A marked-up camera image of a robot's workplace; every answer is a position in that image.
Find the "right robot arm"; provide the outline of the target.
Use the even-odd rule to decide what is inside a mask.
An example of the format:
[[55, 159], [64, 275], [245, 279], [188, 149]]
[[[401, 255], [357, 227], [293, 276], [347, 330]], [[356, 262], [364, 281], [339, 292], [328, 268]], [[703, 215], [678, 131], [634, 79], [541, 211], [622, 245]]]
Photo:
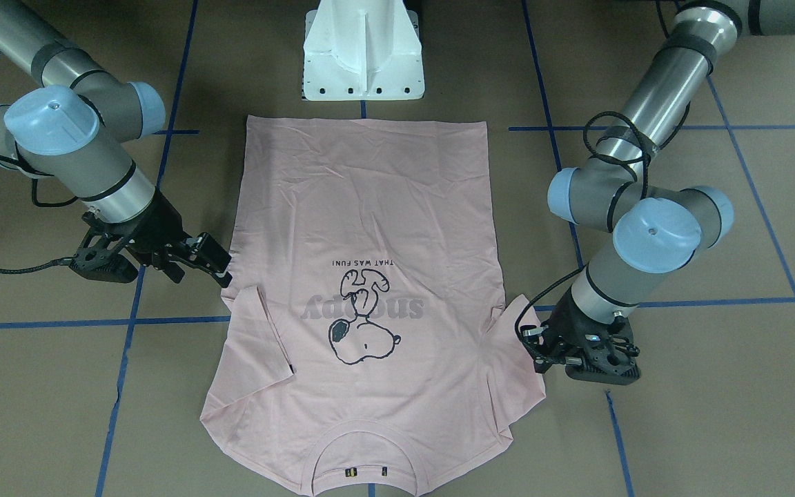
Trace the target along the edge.
[[32, 182], [56, 179], [86, 207], [79, 248], [52, 264], [119, 283], [133, 282], [138, 266], [174, 283], [193, 268], [227, 287], [229, 253], [208, 233], [189, 235], [179, 211], [124, 150], [124, 142], [164, 129], [157, 91], [120, 82], [19, 1], [0, 1], [0, 53], [38, 85], [0, 105], [0, 167]]

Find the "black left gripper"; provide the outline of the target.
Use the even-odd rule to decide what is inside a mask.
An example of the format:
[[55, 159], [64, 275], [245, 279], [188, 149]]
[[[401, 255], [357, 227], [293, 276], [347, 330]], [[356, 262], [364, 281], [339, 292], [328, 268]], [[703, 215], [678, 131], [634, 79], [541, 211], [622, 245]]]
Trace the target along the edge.
[[567, 357], [568, 353], [572, 352], [572, 345], [567, 339], [574, 331], [591, 329], [596, 325], [607, 325], [609, 332], [615, 333], [618, 331], [616, 325], [620, 323], [622, 323], [620, 312], [612, 315], [610, 323], [600, 323], [588, 317], [578, 308], [571, 292], [567, 291], [542, 325], [538, 327], [532, 324], [520, 325], [520, 342], [533, 359], [534, 371], [544, 375], [553, 365], [580, 362], [576, 358]]

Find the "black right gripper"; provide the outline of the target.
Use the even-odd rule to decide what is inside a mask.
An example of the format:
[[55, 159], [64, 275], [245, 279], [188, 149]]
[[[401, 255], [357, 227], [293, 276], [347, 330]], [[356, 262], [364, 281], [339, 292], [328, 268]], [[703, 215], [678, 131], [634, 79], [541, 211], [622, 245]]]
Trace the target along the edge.
[[186, 274], [179, 263], [184, 262], [210, 275], [221, 289], [230, 285], [233, 275], [228, 268], [233, 257], [229, 251], [212, 235], [192, 238], [162, 192], [155, 192], [145, 210], [130, 221], [137, 224], [126, 249], [142, 266], [157, 269], [179, 284]]

